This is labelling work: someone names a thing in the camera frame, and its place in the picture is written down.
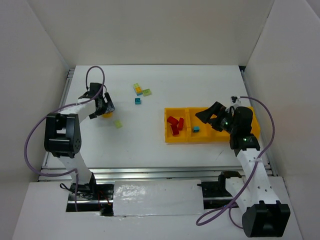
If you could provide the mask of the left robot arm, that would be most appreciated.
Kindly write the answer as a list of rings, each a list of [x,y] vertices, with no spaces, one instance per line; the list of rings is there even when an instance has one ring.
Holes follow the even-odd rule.
[[[97,195],[95,176],[80,153],[80,124],[86,118],[95,119],[115,110],[109,93],[103,92],[104,88],[101,83],[90,83],[88,90],[78,98],[78,103],[51,112],[45,119],[44,148],[70,172],[70,190],[74,193]]]

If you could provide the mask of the red rectangular lego brick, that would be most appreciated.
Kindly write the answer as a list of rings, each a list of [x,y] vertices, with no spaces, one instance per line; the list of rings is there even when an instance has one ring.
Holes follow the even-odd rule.
[[[179,118],[179,121],[178,121],[177,129],[178,129],[179,131],[182,131],[182,130],[183,130],[183,127],[184,127],[184,118],[180,117],[180,118]]]

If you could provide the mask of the orange flower lego piece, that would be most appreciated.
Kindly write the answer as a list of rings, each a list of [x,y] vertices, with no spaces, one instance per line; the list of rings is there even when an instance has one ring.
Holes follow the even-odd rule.
[[[103,118],[111,118],[113,116],[112,112],[104,113],[101,115]]]

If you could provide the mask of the small blue lego brick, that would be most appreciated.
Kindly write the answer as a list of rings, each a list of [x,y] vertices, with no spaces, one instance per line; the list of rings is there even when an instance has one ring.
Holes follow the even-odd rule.
[[[200,127],[199,127],[199,126],[194,126],[193,129],[192,129],[192,131],[193,131],[194,133],[198,133],[198,132],[200,131]]]

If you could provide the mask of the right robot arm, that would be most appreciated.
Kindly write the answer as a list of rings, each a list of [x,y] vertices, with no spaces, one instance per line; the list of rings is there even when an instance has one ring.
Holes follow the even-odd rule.
[[[238,206],[242,212],[241,224],[248,238],[279,238],[284,235],[291,210],[286,203],[281,203],[274,192],[266,172],[258,139],[252,132],[254,112],[242,106],[238,98],[233,105],[225,107],[215,102],[195,116],[204,124],[209,124],[218,132],[229,134],[229,145],[234,151],[245,173],[246,180],[235,173],[222,173],[220,181],[224,189],[231,194],[232,200],[225,206],[213,209],[215,214],[206,212],[196,220],[197,226],[204,226],[220,217],[225,211]]]

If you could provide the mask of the yellow red blue lego stack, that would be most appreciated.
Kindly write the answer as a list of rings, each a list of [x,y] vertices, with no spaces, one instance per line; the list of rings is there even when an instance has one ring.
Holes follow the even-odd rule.
[[[179,135],[179,129],[177,125],[171,124],[170,125],[170,130],[171,130],[171,134],[172,136],[178,136]]]

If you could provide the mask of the red flower lego piece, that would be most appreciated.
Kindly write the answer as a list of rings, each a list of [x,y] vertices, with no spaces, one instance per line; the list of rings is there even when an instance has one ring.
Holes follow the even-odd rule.
[[[173,116],[169,116],[167,118],[167,122],[170,123],[171,125],[177,125],[179,123],[179,121]]]

